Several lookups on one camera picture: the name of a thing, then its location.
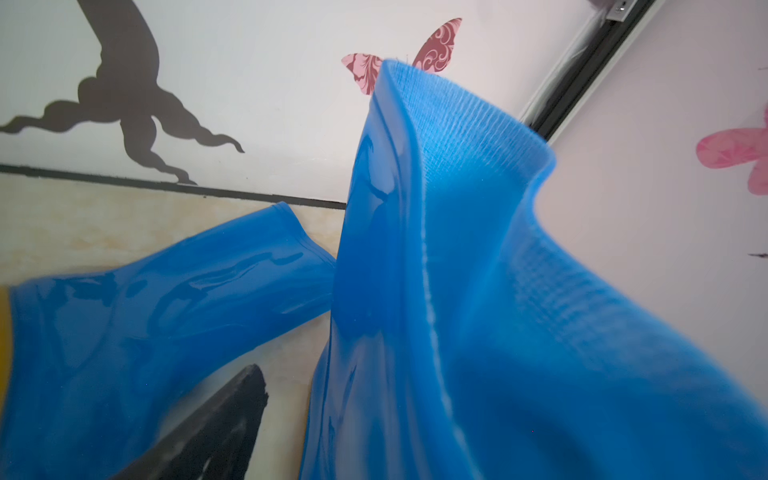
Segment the beige tile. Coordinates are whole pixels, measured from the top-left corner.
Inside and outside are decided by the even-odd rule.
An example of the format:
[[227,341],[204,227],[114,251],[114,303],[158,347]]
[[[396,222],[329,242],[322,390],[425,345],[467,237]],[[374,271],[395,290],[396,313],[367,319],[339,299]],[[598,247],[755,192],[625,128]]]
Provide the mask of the beige tile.
[[[270,204],[0,174],[0,285],[125,265]],[[291,207],[333,256],[343,210]]]

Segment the butterfly wing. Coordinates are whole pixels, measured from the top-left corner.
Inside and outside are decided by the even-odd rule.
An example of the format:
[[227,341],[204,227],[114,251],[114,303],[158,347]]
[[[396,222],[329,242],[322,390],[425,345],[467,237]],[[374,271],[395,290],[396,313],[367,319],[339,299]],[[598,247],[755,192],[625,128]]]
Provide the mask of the butterfly wing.
[[454,18],[435,30],[435,33],[427,39],[422,49],[416,54],[413,66],[428,73],[443,71],[451,62],[453,42],[461,24],[460,18]]
[[705,167],[726,168],[756,161],[747,182],[755,195],[768,195],[768,128],[737,128],[719,131],[696,146]]
[[342,64],[355,76],[355,82],[363,94],[370,95],[376,86],[382,59],[375,55],[353,53],[341,59]]

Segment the black line on wall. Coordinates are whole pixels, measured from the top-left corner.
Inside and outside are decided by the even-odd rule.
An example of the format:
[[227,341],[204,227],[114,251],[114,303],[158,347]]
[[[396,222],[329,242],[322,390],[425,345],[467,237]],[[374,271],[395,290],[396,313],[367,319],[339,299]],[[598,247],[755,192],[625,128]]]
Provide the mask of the black line on wall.
[[162,190],[177,192],[180,194],[203,195],[208,197],[238,198],[241,200],[258,200],[276,204],[285,202],[291,205],[306,205],[308,207],[346,209],[346,204],[331,200],[316,200],[313,198],[288,197],[285,195],[252,194],[235,190],[222,190],[220,188],[198,187],[196,185],[172,184],[169,182],[153,182],[149,180],[135,180],[132,178],[105,177],[101,175],[76,174],[61,170],[49,170],[46,168],[18,167],[16,165],[0,164],[0,173],[25,175],[26,177],[57,178],[59,180],[74,180],[91,182],[93,184],[117,185],[119,187],[147,188],[149,190]]
[[653,3],[654,0],[639,0],[623,22],[605,21],[529,125],[533,131],[546,141],[552,138]]

